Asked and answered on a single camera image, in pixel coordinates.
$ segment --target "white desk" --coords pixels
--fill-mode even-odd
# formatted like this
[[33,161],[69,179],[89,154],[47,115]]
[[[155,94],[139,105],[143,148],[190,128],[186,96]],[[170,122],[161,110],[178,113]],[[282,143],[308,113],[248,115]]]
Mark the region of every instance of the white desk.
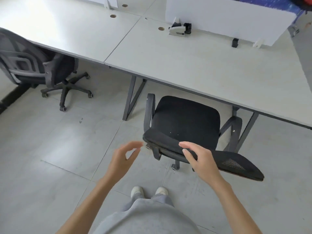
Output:
[[140,18],[81,0],[0,2],[0,27],[38,45],[100,63]]
[[256,49],[243,41],[232,48],[231,38],[199,31],[168,35],[168,27],[141,18],[105,64],[312,126],[312,93],[288,32],[272,47]]

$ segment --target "floor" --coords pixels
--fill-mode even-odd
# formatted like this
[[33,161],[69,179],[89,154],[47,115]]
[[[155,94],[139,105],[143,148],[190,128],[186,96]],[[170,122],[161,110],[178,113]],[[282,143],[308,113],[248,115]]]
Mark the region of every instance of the floor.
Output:
[[[0,115],[0,233],[55,233],[101,178],[119,145],[142,138],[145,99],[174,95],[215,107],[223,124],[230,106],[148,81],[127,122],[122,121],[130,76],[80,61],[79,72],[91,79],[77,84],[94,98],[70,91],[68,111],[59,111],[60,93],[42,98],[38,86],[28,90]],[[251,113],[239,110],[244,126]],[[229,132],[218,144],[227,144]],[[222,172],[263,233],[312,232],[312,131],[259,116],[240,154],[265,175],[263,182]],[[126,176],[108,194],[90,233],[130,199],[141,185],[147,197],[165,186],[175,206],[203,234],[231,233],[216,195],[188,164],[179,171],[172,160],[154,159],[142,149]]]

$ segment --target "office chair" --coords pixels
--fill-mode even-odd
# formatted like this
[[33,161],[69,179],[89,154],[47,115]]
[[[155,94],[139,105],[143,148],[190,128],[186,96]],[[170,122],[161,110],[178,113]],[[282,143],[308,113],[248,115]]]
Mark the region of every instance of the office chair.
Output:
[[[232,135],[226,151],[216,151],[220,136],[232,126]],[[155,95],[148,94],[144,118],[143,140],[152,149],[154,157],[172,158],[173,170],[180,162],[189,163],[179,141],[196,143],[211,150],[213,158],[222,171],[256,181],[263,181],[262,172],[247,158],[235,153],[239,141],[242,119],[232,116],[220,129],[220,114],[212,107],[173,96],[162,97],[155,109]],[[197,155],[189,150],[197,160]]]
[[76,86],[81,78],[90,78],[87,72],[69,80],[66,78],[78,68],[78,59],[38,47],[21,36],[0,28],[0,59],[2,67],[21,82],[27,84],[45,84],[41,90],[42,97],[47,98],[48,92],[62,90],[60,111],[65,112],[65,99],[69,90],[79,90],[93,98],[90,90]]

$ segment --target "shoe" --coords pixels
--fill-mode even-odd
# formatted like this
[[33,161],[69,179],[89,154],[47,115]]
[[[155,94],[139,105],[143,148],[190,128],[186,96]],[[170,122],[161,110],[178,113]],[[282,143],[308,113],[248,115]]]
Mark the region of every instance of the shoe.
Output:
[[132,198],[136,193],[140,193],[144,197],[144,192],[143,192],[142,187],[140,187],[140,186],[133,187],[131,190],[130,197]]
[[168,195],[168,190],[165,187],[159,187],[156,190],[155,195],[157,195],[157,194]]

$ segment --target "hand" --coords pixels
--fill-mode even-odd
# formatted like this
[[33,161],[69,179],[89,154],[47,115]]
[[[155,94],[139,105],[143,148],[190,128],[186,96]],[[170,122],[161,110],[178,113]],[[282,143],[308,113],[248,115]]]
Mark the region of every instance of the hand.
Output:
[[[179,146],[184,148],[182,150],[184,156],[189,161],[194,171],[203,181],[210,185],[213,190],[217,189],[221,184],[226,183],[221,176],[209,149],[205,149],[202,146],[191,142],[180,142]],[[191,149],[197,154],[197,161],[187,149]]]
[[[142,146],[142,141],[130,141],[126,145],[122,145],[119,149],[116,149],[108,166],[105,177],[107,177],[115,185],[128,172],[129,168],[138,157]],[[132,149],[135,150],[127,159],[126,153]]]

